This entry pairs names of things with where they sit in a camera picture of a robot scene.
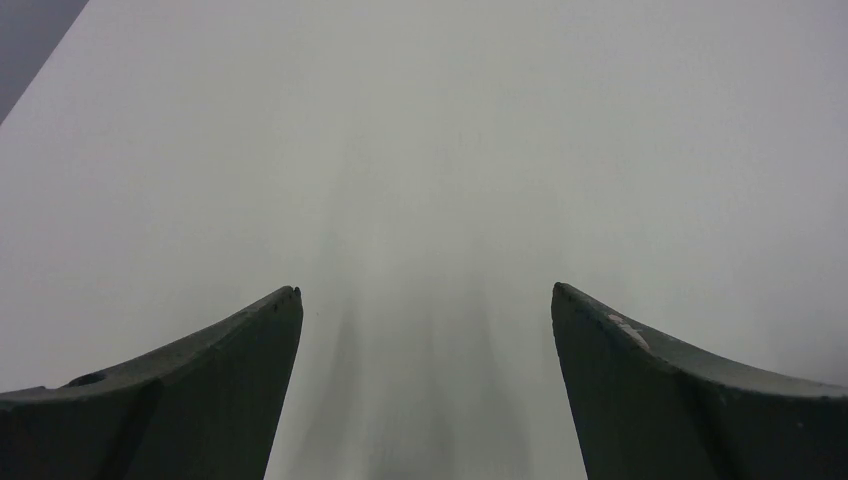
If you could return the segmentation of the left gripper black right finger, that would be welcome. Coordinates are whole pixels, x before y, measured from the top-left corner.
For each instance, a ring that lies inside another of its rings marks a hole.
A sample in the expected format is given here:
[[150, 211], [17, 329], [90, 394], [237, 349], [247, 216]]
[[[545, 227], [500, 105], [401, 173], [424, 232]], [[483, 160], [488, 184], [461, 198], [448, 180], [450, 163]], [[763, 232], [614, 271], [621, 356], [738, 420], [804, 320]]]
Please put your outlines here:
[[591, 479], [843, 479], [847, 390], [739, 363], [566, 283], [552, 329]]

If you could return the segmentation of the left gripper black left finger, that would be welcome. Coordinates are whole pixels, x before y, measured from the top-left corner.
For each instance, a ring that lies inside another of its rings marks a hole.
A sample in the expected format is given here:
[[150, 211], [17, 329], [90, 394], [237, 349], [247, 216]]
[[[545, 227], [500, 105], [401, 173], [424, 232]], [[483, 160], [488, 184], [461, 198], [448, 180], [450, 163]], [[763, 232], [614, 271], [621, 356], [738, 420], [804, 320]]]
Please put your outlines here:
[[58, 388], [1, 396], [5, 479], [260, 479], [302, 331], [298, 288]]

